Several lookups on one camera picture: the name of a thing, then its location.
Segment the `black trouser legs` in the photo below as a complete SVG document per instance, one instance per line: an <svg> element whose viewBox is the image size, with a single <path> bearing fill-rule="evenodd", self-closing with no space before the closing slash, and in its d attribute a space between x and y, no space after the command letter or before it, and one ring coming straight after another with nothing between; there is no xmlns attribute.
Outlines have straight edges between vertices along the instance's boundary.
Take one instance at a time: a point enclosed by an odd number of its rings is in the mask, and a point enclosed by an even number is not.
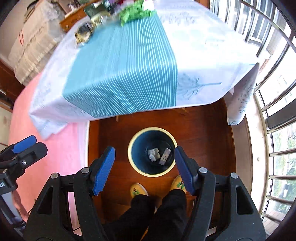
<svg viewBox="0 0 296 241"><path fill-rule="evenodd" d="M186 194L173 189L158 209L150 196L135 196L130 208L103 228L109 240L181 240L186 225Z"/></svg>

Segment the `white lace covered cabinet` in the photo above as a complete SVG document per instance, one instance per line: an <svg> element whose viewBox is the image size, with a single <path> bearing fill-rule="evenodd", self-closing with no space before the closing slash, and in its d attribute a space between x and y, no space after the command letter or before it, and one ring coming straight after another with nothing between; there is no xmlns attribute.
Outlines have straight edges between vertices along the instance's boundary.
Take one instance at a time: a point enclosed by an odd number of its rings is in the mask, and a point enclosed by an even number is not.
<svg viewBox="0 0 296 241"><path fill-rule="evenodd" d="M8 56L21 84L28 85L44 69L63 39L60 21L64 16L57 3L41 1L24 23Z"/></svg>

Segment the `left yellow slipper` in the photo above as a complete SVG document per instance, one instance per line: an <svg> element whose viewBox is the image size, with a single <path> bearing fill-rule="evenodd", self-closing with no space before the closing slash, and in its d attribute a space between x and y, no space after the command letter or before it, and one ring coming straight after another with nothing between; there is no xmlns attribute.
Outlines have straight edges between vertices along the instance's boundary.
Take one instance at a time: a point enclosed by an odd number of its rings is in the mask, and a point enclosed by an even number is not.
<svg viewBox="0 0 296 241"><path fill-rule="evenodd" d="M130 188L130 195L132 198L134 198L137 195L145 195L148 196L147 190L139 183L135 183Z"/></svg>

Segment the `green paper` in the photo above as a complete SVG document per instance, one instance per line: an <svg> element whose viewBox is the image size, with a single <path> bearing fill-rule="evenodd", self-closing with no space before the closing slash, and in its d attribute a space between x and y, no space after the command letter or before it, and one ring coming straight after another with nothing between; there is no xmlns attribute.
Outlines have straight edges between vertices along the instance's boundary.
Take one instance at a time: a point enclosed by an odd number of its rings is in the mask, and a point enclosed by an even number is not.
<svg viewBox="0 0 296 241"><path fill-rule="evenodd" d="M123 27L126 23L151 17L155 13L153 1L135 1L119 13L120 24Z"/></svg>

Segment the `dark green carton box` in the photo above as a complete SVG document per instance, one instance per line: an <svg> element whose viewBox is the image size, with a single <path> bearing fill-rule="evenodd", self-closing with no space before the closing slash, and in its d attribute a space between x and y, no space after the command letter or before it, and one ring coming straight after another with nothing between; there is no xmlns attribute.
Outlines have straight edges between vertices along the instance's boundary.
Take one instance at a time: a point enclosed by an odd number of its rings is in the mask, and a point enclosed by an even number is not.
<svg viewBox="0 0 296 241"><path fill-rule="evenodd" d="M92 18L101 13L114 13L113 2L105 0L105 1L96 1L91 3L90 5L84 8L84 12L88 15L89 18Z"/></svg>

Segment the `wooden desk with drawers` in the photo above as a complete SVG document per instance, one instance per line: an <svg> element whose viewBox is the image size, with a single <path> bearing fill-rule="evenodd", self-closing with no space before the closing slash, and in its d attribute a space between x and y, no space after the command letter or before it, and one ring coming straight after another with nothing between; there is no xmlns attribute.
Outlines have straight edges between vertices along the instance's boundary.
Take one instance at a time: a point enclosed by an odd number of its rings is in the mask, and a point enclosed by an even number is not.
<svg viewBox="0 0 296 241"><path fill-rule="evenodd" d="M87 6L90 6L93 3L102 3L102 1L89 1L86 4L81 5L79 8L76 10L68 13L65 18L60 21L60 26L62 30L67 33L79 20L83 19L84 17L87 16L85 13L84 9Z"/></svg>

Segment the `metal window bars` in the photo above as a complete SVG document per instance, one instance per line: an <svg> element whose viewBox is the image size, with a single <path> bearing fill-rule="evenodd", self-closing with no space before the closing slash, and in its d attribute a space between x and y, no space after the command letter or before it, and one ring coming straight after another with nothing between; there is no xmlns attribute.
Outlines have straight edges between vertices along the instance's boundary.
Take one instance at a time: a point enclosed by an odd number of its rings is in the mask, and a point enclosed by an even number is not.
<svg viewBox="0 0 296 241"><path fill-rule="evenodd" d="M251 151L251 195L272 233L295 200L295 24L279 1L208 1L208 7L259 63L242 126Z"/></svg>

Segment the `crumpled white paper in bin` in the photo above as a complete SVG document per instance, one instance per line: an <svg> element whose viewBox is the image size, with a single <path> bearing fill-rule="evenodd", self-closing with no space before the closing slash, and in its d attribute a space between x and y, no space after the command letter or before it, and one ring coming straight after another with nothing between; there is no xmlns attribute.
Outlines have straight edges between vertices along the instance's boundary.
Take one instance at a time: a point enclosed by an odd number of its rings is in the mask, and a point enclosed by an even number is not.
<svg viewBox="0 0 296 241"><path fill-rule="evenodd" d="M157 161L158 159L161 158L160 154L159 154L159 149L158 148L154 148L154 149L150 149L147 151L147 154L149 156L149 159L152 162Z"/></svg>

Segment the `yellow slipper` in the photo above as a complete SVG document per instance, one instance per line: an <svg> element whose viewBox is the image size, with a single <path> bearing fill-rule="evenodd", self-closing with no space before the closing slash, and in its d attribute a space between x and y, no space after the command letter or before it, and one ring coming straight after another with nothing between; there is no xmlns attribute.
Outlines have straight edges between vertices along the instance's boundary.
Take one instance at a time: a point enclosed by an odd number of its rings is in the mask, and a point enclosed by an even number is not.
<svg viewBox="0 0 296 241"><path fill-rule="evenodd" d="M185 188L184 182L182 180L182 177L178 175L171 184L171 190L182 190L184 193L187 193L187 190Z"/></svg>
<svg viewBox="0 0 296 241"><path fill-rule="evenodd" d="M147 190L139 183L135 183L130 188L130 195L132 198L134 198L137 195L145 195L148 196Z"/></svg>

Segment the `white and teal tablecloth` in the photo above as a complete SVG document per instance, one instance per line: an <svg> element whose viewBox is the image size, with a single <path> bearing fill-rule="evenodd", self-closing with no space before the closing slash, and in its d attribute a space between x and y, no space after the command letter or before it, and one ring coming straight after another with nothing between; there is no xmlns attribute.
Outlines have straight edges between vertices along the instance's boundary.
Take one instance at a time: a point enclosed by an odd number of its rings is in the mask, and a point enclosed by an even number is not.
<svg viewBox="0 0 296 241"><path fill-rule="evenodd" d="M113 21L77 47L74 26L40 76L30 117L42 138L67 124L214 103L231 91L239 124L259 63L241 35L195 1L155 1L156 13Z"/></svg>

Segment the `blue trash bin cream rim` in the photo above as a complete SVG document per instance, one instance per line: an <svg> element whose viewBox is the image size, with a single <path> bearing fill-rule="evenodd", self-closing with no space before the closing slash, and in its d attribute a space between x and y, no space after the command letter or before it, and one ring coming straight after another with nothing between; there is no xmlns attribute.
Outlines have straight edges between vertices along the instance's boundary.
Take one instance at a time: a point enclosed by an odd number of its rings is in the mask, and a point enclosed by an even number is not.
<svg viewBox="0 0 296 241"><path fill-rule="evenodd" d="M167 130L144 128L132 137L128 145L128 160L137 173L161 177L174 168L176 147L176 140Z"/></svg>

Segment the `right yellow slipper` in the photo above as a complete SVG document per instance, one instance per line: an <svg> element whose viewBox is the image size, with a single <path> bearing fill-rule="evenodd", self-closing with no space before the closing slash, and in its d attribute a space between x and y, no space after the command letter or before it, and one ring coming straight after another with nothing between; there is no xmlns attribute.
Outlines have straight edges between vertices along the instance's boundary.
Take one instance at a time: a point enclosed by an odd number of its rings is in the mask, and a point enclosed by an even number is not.
<svg viewBox="0 0 296 241"><path fill-rule="evenodd" d="M187 190L185 188L184 182L182 180L182 177L178 175L171 184L171 190L182 190L184 193L187 193Z"/></svg>

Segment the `small grey box in bin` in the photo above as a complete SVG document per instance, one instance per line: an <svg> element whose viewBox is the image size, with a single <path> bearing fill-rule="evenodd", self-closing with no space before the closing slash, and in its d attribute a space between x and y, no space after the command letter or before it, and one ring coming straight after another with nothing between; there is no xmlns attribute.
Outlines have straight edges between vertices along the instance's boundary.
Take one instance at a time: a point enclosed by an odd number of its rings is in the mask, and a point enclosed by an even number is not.
<svg viewBox="0 0 296 241"><path fill-rule="evenodd" d="M170 156L170 153L171 153L171 149L166 148L164 153L162 154L160 160L159 160L160 165L162 165L162 166L165 165L168 157Z"/></svg>

